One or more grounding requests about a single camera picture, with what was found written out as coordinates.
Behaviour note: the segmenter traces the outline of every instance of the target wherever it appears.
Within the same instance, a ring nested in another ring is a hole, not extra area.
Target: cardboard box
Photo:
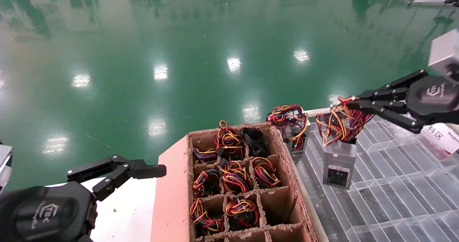
[[[260,212],[259,226],[231,231],[228,216],[224,214],[223,209],[228,201],[236,200],[236,195],[224,193],[220,182],[220,194],[203,198],[203,203],[209,213],[223,214],[224,231],[205,237],[197,232],[190,217],[190,206],[194,200],[192,183],[200,171],[211,167],[218,168],[220,157],[213,164],[194,163],[193,148],[204,150],[214,147],[213,139],[218,129],[196,131],[185,136],[170,148],[170,152],[168,150],[160,157],[159,164],[166,164],[168,173],[157,182],[152,242],[323,242],[327,240],[313,212],[311,201],[298,178],[288,149],[276,128],[269,123],[233,126],[236,132],[240,132],[244,127],[256,128],[264,133],[269,160],[275,165],[276,176],[281,180],[278,188],[261,189],[254,175],[254,167],[251,165],[252,158],[248,157],[249,148],[245,145],[244,158],[239,162],[248,167],[249,175],[254,181],[254,188],[237,197],[249,199],[256,204]]]

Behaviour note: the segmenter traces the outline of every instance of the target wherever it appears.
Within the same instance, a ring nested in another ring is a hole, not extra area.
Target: label on power supply
[[[350,169],[348,169],[347,167],[339,167],[339,166],[335,166],[335,165],[328,165],[328,168],[330,170],[339,170],[339,171],[342,171],[342,172],[348,172],[351,171]]]

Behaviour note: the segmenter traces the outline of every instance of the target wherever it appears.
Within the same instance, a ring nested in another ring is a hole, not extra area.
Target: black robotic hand
[[[91,193],[80,185],[107,175]],[[65,185],[35,186],[0,196],[0,241],[92,242],[90,232],[97,217],[96,202],[107,198],[128,179],[166,175],[164,165],[148,166],[143,160],[113,155],[67,172]]]
[[[367,90],[347,106],[418,134],[425,125],[459,123],[459,85],[421,69],[377,90]]]

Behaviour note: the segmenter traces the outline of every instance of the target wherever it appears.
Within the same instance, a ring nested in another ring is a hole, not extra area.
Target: pink surface
[[[186,136],[159,156],[167,175],[156,182],[151,242],[190,240]]]

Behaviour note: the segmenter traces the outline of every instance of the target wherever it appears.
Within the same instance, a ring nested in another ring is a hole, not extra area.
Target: white table
[[[82,185],[92,191],[103,178]],[[97,202],[94,242],[150,242],[156,179],[130,179],[104,201]]]

